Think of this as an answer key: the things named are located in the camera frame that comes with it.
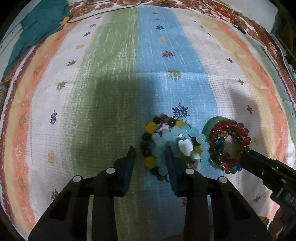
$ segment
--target pink star bead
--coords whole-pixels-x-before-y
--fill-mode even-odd
[[[169,130],[169,125],[166,125],[166,124],[161,124],[161,127],[160,127],[160,131],[161,132],[165,132],[165,131],[168,131]]]

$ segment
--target red beaded bracelet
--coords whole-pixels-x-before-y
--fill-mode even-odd
[[[241,154],[236,158],[231,158],[228,152],[224,152],[225,139],[228,136],[235,138],[240,144]],[[211,161],[217,164],[226,174],[235,174],[241,171],[240,158],[247,153],[250,148],[251,138],[248,137],[249,130],[244,127],[243,123],[237,123],[235,120],[221,121],[213,126],[209,134]]]

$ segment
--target light blue bead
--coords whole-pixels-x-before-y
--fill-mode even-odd
[[[158,165],[159,167],[160,166],[164,166],[164,164],[165,164],[165,157],[164,156],[157,157],[155,159],[155,161],[156,161],[156,165]]]
[[[210,144],[207,143],[207,142],[203,142],[203,143],[200,144],[200,149],[202,151],[207,151],[207,150],[209,150],[209,148],[210,148]]]
[[[205,142],[205,135],[204,134],[199,134],[197,137],[196,137],[196,141],[200,144],[202,144],[203,142]]]
[[[162,148],[155,147],[152,150],[152,156],[154,156],[154,157],[160,157],[160,156],[162,156],[162,154],[163,154],[163,149]]]
[[[163,138],[166,140],[166,141],[172,141],[173,138],[174,138],[174,135],[170,132],[170,131],[165,131],[163,133]]]
[[[153,133],[152,136],[151,136],[151,139],[153,141],[156,141],[158,138],[160,138],[160,135],[158,133]]]
[[[181,127],[181,134],[184,135],[188,135],[190,132],[190,127],[188,125],[184,125]]]
[[[208,151],[203,151],[200,154],[200,159],[202,159],[203,161],[207,161],[210,158],[210,153]]]
[[[167,175],[167,173],[168,173],[168,169],[166,168],[165,165],[160,166],[159,169],[158,169],[158,173],[159,173],[160,175],[162,175],[162,176],[165,176],[165,175]]]
[[[166,140],[163,137],[160,137],[155,141],[155,144],[157,147],[164,147],[165,143],[166,143]]]
[[[189,135],[191,137],[197,137],[198,136],[198,129],[196,127],[192,127],[189,131]]]
[[[170,131],[176,137],[181,134],[181,129],[178,126],[174,126]]]

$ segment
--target yellow bead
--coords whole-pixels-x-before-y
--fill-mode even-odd
[[[149,122],[145,127],[145,131],[149,134],[153,134],[156,131],[157,125],[154,122]]]
[[[202,150],[200,149],[200,146],[195,146],[193,148],[193,151],[196,152],[196,153],[198,153],[198,154],[201,154],[202,153]]]
[[[178,126],[178,127],[182,127],[182,126],[184,126],[184,125],[186,125],[186,123],[185,122],[183,122],[183,121],[181,121],[181,120],[178,120],[178,121],[176,121],[176,124],[175,124],[175,126]]]
[[[156,167],[156,162],[155,162],[155,159],[153,156],[148,156],[144,159],[144,162],[145,162],[145,166],[148,168],[148,169],[152,169],[154,167]]]

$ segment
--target black cable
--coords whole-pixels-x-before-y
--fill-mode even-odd
[[[82,19],[79,19],[79,20],[76,20],[76,21],[72,21],[72,22],[67,22],[67,23],[75,23],[75,22],[79,22],[79,21],[81,21],[81,20],[83,20],[83,19],[87,19],[87,18],[90,18],[90,17],[92,17],[92,16],[95,16],[95,15],[98,15],[98,14],[101,14],[101,13],[105,13],[105,12],[113,12],[113,11],[116,11],[116,10],[121,10],[121,9],[127,9],[127,8],[137,7],[137,6],[139,6],[139,5],[140,5],[141,3],[143,3],[143,2],[144,2],[144,0],[141,0],[141,2],[138,3],[137,5],[132,5],[132,6],[129,6],[129,7],[124,7],[124,8],[112,9],[112,10],[108,10],[108,11],[104,11],[104,12],[99,12],[99,13],[93,14],[93,15],[91,15],[91,16],[88,16],[88,17],[86,17],[86,18],[82,18]]]

